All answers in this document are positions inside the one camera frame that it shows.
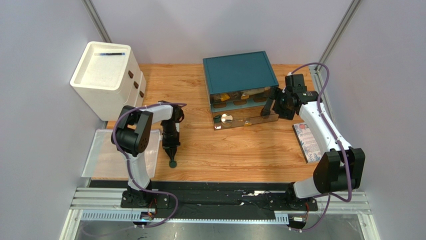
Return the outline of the dark green round compact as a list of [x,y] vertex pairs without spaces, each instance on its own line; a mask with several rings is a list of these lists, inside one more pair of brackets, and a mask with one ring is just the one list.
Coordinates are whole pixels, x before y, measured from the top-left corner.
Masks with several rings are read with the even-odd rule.
[[215,124],[220,124],[220,123],[221,123],[221,121],[222,121],[222,115],[221,115],[221,114],[216,115],[216,116],[214,116],[214,117],[213,117],[213,122],[214,122]]
[[170,162],[169,162],[169,167],[170,167],[170,168],[172,168],[172,169],[173,169],[173,168],[176,168],[176,167],[177,167],[177,165],[178,165],[178,164],[177,164],[177,162],[176,162],[176,161],[170,161]]

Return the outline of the clear acrylic drawer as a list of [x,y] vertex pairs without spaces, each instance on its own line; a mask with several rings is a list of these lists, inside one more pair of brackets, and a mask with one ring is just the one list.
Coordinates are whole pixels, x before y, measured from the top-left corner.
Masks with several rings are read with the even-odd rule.
[[247,90],[223,92],[223,93],[229,94],[231,97],[231,99],[225,102],[218,102],[215,99],[215,96],[217,94],[222,94],[222,93],[214,93],[209,96],[209,100],[211,104],[219,104],[219,103],[227,103],[227,102],[234,102],[234,101],[241,101],[241,100],[248,100],[248,99],[255,99],[255,98],[264,98],[269,96],[272,88],[273,87],[271,86],[267,86],[267,87],[247,89]]
[[231,114],[233,116],[233,122],[230,127],[224,127],[221,123],[214,123],[214,120],[213,127],[215,130],[224,130],[277,121],[279,116],[273,111],[271,111],[270,115],[261,116],[261,110],[265,103],[266,101],[256,102],[249,99],[212,104],[210,106],[212,120],[216,115]]

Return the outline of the gold rim powder jar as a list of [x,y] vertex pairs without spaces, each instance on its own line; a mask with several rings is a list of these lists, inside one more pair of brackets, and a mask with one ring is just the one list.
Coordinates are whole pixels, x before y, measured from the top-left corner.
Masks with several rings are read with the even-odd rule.
[[224,113],[220,116],[220,123],[224,127],[230,127],[233,124],[233,116],[229,113]]

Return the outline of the orange tube white cap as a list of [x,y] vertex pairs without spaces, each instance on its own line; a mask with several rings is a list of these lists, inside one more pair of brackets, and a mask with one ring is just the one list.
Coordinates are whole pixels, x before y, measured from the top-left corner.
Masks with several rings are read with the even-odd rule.
[[230,99],[231,99],[231,97],[230,97],[230,95],[229,95],[229,94],[227,94],[227,93],[220,93],[220,94],[217,94],[217,95],[215,96],[215,99],[216,99],[218,102],[226,102],[226,101],[230,100]]

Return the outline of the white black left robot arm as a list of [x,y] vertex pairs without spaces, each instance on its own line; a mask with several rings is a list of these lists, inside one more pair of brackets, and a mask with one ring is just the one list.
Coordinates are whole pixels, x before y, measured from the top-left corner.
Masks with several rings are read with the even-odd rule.
[[162,127],[162,148],[169,157],[169,167],[175,168],[180,143],[180,123],[184,120],[185,103],[160,101],[152,105],[122,108],[111,134],[111,142],[123,154],[128,173],[127,190],[123,192],[123,205],[145,207],[154,197],[149,188],[145,150],[150,142],[152,125]]

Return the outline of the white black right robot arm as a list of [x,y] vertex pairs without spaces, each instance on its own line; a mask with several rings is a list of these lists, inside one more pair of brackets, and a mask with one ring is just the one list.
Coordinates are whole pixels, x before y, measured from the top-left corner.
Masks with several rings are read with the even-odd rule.
[[290,196],[307,199],[338,191],[351,192],[361,185],[366,155],[354,148],[332,123],[317,91],[309,91],[302,74],[285,77],[285,88],[274,88],[260,112],[262,117],[271,113],[280,119],[292,120],[300,116],[318,144],[321,158],[312,177],[291,183]]

